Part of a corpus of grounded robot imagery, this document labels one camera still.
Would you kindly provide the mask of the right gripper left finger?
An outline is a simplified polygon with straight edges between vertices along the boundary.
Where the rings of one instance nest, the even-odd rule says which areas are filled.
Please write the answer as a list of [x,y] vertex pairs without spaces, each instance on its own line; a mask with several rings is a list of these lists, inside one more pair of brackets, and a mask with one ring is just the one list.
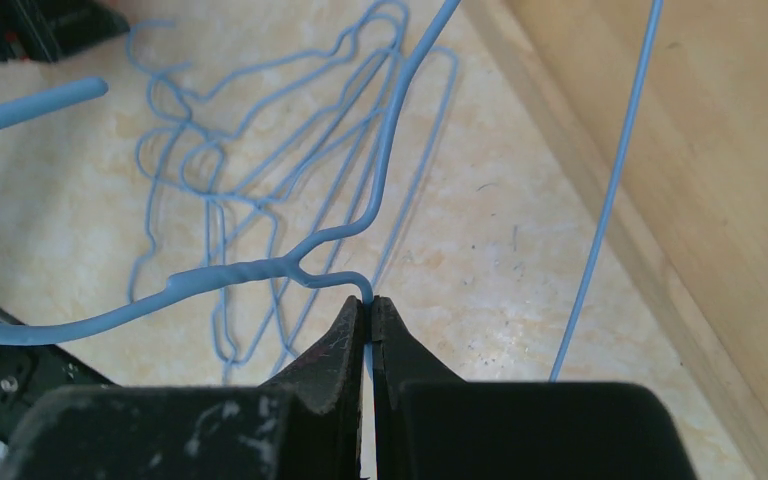
[[279,399],[272,479],[358,479],[366,314],[348,297],[330,328],[261,385]]

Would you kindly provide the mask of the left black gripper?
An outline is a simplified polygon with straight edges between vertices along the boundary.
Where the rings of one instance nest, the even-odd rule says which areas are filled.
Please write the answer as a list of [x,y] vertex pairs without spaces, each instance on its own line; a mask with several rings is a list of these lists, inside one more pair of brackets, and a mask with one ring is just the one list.
[[0,62],[57,63],[130,31],[126,18],[92,0],[0,1]]

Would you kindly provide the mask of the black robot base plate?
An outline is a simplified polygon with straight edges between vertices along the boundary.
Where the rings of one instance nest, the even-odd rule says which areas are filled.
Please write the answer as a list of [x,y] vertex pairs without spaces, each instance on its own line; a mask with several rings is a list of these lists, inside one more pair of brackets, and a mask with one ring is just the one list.
[[0,442],[47,392],[66,385],[111,381],[58,346],[0,346]]

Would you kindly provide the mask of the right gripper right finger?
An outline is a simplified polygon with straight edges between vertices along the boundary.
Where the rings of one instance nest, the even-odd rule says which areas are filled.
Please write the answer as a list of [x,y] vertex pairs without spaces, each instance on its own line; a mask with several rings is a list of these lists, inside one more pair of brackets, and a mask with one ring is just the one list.
[[410,479],[412,418],[405,407],[405,387],[463,379],[410,333],[393,301],[383,296],[375,297],[370,309],[370,367],[378,477]]

